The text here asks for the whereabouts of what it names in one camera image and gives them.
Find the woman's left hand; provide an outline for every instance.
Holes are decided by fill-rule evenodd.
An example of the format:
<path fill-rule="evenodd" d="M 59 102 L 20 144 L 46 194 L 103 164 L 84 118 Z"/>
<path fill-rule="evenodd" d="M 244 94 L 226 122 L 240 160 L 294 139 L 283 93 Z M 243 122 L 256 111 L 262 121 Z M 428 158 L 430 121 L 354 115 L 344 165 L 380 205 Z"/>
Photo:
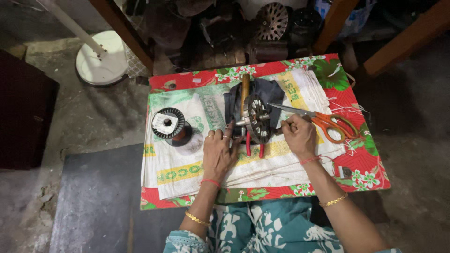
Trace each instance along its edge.
<path fill-rule="evenodd" d="M 238 160 L 238 147 L 243 137 L 233 140 L 234 120 L 222 130 L 210 130 L 203 147 L 203 179 L 212 179 L 221 183 L 228 170 Z"/>

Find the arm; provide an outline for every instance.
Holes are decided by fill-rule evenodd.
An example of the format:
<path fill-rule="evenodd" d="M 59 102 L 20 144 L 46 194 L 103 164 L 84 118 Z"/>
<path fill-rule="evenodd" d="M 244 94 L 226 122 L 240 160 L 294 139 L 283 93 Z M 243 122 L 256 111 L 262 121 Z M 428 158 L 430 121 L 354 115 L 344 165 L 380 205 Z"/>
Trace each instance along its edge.
<path fill-rule="evenodd" d="M 312 123 L 294 114 L 281 124 L 286 142 L 301 161 L 316 156 L 316 131 Z M 327 203 L 344 195 L 317 160 L 307 162 L 303 167 L 320 202 Z M 373 222 L 349 198 L 324 207 L 324 210 L 346 252 L 372 253 L 390 248 Z"/>
<path fill-rule="evenodd" d="M 234 140 L 230 148 L 233 127 L 234 121 L 227 125 L 225 135 L 222 133 L 222 130 L 209 131 L 203 147 L 203 168 L 205 170 L 203 179 L 211 179 L 221 183 L 228 170 L 237 162 L 238 146 L 242 141 L 242 137 Z M 195 197 L 194 203 L 189 209 L 189 213 L 201 221 L 209 222 L 212 206 L 214 205 L 218 191 L 219 187 L 214 183 L 208 181 L 203 182 Z M 184 217 L 180 225 L 180 230 L 191 231 L 204 240 L 206 238 L 207 228 L 187 216 Z"/>

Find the black mat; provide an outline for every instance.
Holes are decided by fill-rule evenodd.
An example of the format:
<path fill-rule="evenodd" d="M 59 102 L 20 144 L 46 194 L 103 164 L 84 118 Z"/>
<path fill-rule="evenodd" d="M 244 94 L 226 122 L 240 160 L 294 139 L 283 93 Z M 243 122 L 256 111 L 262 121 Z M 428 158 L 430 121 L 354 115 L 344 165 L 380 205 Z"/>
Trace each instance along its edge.
<path fill-rule="evenodd" d="M 185 208 L 140 211 L 143 144 L 66 156 L 50 252 L 162 252 Z"/>

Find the white pole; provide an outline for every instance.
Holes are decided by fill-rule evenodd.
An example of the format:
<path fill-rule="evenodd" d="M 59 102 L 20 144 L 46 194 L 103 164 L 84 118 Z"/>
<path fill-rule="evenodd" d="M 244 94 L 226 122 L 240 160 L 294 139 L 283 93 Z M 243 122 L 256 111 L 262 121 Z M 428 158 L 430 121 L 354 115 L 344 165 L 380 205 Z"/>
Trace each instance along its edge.
<path fill-rule="evenodd" d="M 71 30 L 78 38 L 80 38 L 84 43 L 86 43 L 92 50 L 94 50 L 100 58 L 103 57 L 106 52 L 105 50 L 97 44 L 97 42 L 92 39 L 87 32 L 83 30 L 73 19 L 67 15 L 59 6 L 57 6 L 53 0 L 37 0 L 46 10 L 51 12 L 56 18 L 69 30 Z"/>

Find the scissor blade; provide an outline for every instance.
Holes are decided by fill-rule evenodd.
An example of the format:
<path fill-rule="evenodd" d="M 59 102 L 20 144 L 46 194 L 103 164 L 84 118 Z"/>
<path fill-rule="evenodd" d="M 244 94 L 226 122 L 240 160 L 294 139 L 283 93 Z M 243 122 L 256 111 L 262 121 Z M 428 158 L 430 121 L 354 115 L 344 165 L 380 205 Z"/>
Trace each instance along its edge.
<path fill-rule="evenodd" d="M 288 111 L 288 112 L 292 112 L 292 113 L 298 113 L 300 114 L 300 116 L 305 116 L 308 115 L 310 117 L 315 117 L 315 113 L 314 112 L 310 112 L 307 110 L 303 110 L 303 109 L 298 109 L 298 108 L 294 108 L 294 107 L 290 107 L 290 106 L 286 106 L 286 105 L 282 105 L 282 104 L 272 104 L 272 103 L 267 103 L 270 106 L 282 109 L 284 111 Z"/>

